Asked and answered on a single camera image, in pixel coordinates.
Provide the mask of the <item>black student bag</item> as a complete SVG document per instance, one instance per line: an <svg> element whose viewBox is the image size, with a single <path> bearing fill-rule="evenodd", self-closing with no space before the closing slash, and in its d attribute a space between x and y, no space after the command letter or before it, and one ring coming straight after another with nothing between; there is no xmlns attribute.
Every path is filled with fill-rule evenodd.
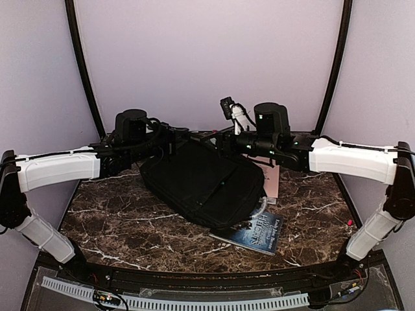
<svg viewBox="0 0 415 311"><path fill-rule="evenodd" d="M189 222L225 229L247 219L263 196L261 168L241 155L221 157L196 141L168 161L153 157L139 168L146 188Z"/></svg>

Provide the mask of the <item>dark blue book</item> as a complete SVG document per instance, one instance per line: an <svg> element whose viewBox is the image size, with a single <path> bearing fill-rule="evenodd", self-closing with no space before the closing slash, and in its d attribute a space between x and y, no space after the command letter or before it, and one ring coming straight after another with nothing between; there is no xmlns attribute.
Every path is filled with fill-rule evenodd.
<svg viewBox="0 0 415 311"><path fill-rule="evenodd" d="M274 256L282 227L282 216L263 212L227 229L211 229L209 235L234 246Z"/></svg>

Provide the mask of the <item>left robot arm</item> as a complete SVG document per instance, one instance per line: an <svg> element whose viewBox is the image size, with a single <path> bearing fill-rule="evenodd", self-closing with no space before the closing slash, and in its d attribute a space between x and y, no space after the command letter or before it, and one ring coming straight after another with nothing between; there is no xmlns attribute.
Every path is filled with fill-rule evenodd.
<svg viewBox="0 0 415 311"><path fill-rule="evenodd" d="M66 181L109 178L142 159L171 156L176 143L188 132L187 128L175 128L151 118L74 150L39 155L16 155L7 150L1 158L1 226L20 232L48 252L66 266L66 272L77 282L87 282L91 267L85 263L82 251L28 206L26 194Z"/></svg>

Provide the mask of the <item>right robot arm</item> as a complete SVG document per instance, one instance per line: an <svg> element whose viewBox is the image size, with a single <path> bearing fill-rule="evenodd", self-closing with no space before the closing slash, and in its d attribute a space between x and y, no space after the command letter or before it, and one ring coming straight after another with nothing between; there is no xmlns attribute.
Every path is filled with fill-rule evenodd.
<svg viewBox="0 0 415 311"><path fill-rule="evenodd" d="M328 136L224 130L214 134L223 155L264 157L303 173L334 173L348 179L379 183L385 197L362 227L348 240L344 257L331 267L331 276L345 281L356 262L397 226L414 217L414 151L406 142L369 146L336 141Z"/></svg>

